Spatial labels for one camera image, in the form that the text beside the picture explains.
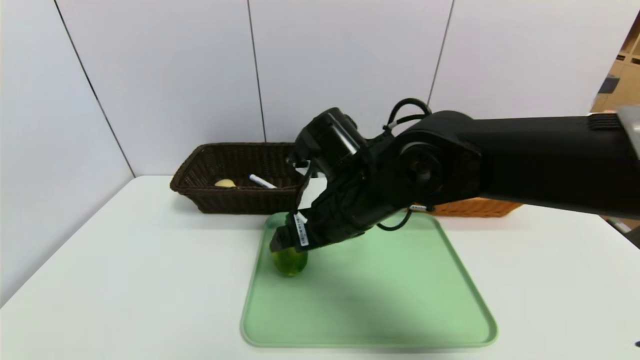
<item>white wall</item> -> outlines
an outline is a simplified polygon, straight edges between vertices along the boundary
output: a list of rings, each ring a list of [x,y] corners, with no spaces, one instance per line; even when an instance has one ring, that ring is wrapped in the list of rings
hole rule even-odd
[[[455,0],[431,94],[475,118],[587,113],[639,0]]]
[[[250,4],[267,141],[293,141],[334,106],[374,137],[396,102],[427,101],[451,0]]]
[[[132,179],[54,2],[2,6],[0,304]]]
[[[58,0],[134,173],[198,145],[262,142],[246,0]]]

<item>green tray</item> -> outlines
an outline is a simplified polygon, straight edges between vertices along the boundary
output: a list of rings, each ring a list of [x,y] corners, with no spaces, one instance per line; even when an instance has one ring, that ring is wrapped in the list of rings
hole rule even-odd
[[[385,221],[397,224],[404,213]],[[309,252],[296,277],[269,251],[285,214],[264,226],[241,330],[257,347],[458,348],[495,341],[498,328],[433,217],[400,230],[377,227]]]

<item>orange basket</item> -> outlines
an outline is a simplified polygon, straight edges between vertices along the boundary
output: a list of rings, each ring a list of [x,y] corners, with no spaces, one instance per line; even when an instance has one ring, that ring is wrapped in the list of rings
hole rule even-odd
[[[510,201],[491,200],[482,197],[454,201],[448,204],[436,205],[436,211],[429,214],[436,217],[503,217],[522,204]]]

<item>black cable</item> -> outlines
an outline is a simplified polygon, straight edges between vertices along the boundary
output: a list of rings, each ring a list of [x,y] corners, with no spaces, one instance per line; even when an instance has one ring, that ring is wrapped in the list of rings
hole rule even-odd
[[[402,108],[404,105],[416,105],[417,107],[420,108],[420,110],[422,110],[422,112],[424,113],[424,116],[429,116],[431,115],[431,110],[429,109],[429,106],[427,106],[427,104],[425,104],[423,101],[418,100],[418,99],[414,99],[413,97],[409,97],[407,99],[403,99],[400,100],[395,106],[394,109],[391,110],[391,114],[389,115],[389,120],[387,121],[387,125],[391,124],[394,119],[396,118],[397,112],[400,110],[400,108]]]
[[[426,116],[427,115],[425,115],[425,114],[416,114],[416,115],[409,115],[409,116],[401,117],[400,119],[398,119],[396,121],[396,124],[400,125],[403,122],[408,122],[408,121],[411,121],[411,120],[422,120]]]
[[[400,221],[400,224],[397,224],[396,226],[384,226],[382,224],[376,224],[376,226],[384,231],[396,231],[400,229],[402,226],[404,226],[407,221],[409,221],[409,218],[411,217],[412,213],[413,211],[411,211],[411,209],[407,209],[404,219],[402,219],[402,221]]]

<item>marker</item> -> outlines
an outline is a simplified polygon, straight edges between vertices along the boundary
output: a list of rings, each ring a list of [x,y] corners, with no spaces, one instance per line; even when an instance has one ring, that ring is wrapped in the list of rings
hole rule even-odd
[[[249,175],[249,180],[253,181],[254,183],[260,185],[260,186],[264,186],[265,188],[269,188],[269,189],[275,189],[276,186],[274,184],[269,183],[268,181],[266,181],[265,179],[261,178],[261,177],[257,177],[253,174]]]

